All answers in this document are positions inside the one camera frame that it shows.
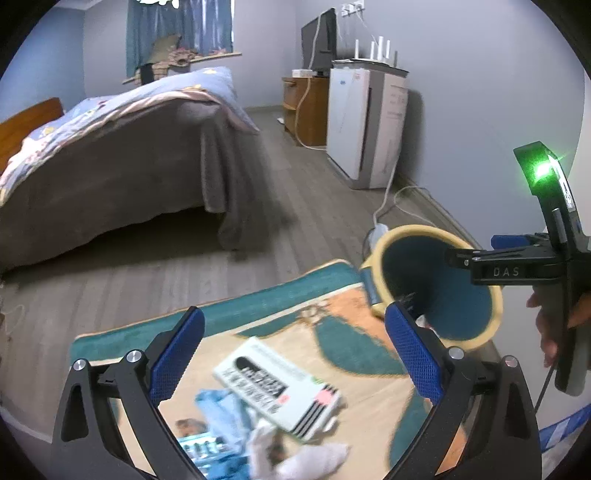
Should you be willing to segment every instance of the rug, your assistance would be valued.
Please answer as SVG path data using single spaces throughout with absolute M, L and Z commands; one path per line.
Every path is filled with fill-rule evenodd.
M 200 389 L 222 388 L 212 370 L 245 339 L 259 337 L 269 347 L 341 390 L 346 407 L 324 442 L 347 443 L 347 461 L 335 480 L 382 479 L 402 456 L 431 407 L 420 397 L 385 331 L 368 306 L 361 277 L 349 263 L 336 260 L 273 288 L 200 307 L 205 338 L 190 361 L 176 392 L 160 412 L 176 432 L 179 420 L 204 420 L 194 403 Z M 70 357 L 93 364 L 118 361 L 130 349 L 145 349 L 159 332 L 171 329 L 184 309 L 108 332 L 83 335 Z M 117 401 L 119 428 L 134 464 L 146 461 Z M 287 453 L 299 445 L 284 438 Z M 440 471 L 457 463 L 465 445 L 462 429 Z

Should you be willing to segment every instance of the blue striped cloth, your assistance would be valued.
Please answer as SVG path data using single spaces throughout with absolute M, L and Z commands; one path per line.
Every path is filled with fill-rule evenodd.
M 591 417 L 591 405 L 587 405 L 570 417 L 540 430 L 540 447 L 542 452 L 551 449 L 561 440 L 584 425 Z

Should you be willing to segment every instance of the bed frame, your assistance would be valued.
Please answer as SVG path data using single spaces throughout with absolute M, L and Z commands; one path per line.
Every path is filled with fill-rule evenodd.
M 35 129 L 64 115 L 59 98 L 33 105 L 0 124 L 0 174 L 8 160 L 21 149 L 22 141 Z

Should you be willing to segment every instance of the blue gripper pad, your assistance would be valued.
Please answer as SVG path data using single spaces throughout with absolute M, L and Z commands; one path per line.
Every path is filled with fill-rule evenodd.
M 413 319 L 409 317 L 407 320 L 395 303 L 390 304 L 386 309 L 384 317 L 386 332 L 400 360 L 406 367 L 419 395 L 430 399 L 433 405 L 437 405 L 444 393 L 441 387 L 439 365 L 409 322 L 413 322 Z
M 504 248 L 527 247 L 530 241 L 524 235 L 493 235 L 491 247 L 495 250 Z
M 152 366 L 150 400 L 158 405 L 173 396 L 205 333 L 205 317 L 195 309 Z

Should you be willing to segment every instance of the window sill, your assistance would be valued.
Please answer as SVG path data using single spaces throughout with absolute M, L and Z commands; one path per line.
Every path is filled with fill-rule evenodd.
M 191 60 L 189 63 L 199 63 L 201 61 L 213 60 L 213 59 L 225 59 L 228 57 L 240 57 L 242 53 L 239 51 L 234 51 L 232 53 L 220 53 L 218 55 L 209 55 L 207 57 L 197 57 L 196 59 Z M 126 83 L 131 83 L 135 80 L 135 77 L 131 77 L 129 79 L 124 80 L 121 82 L 123 85 Z

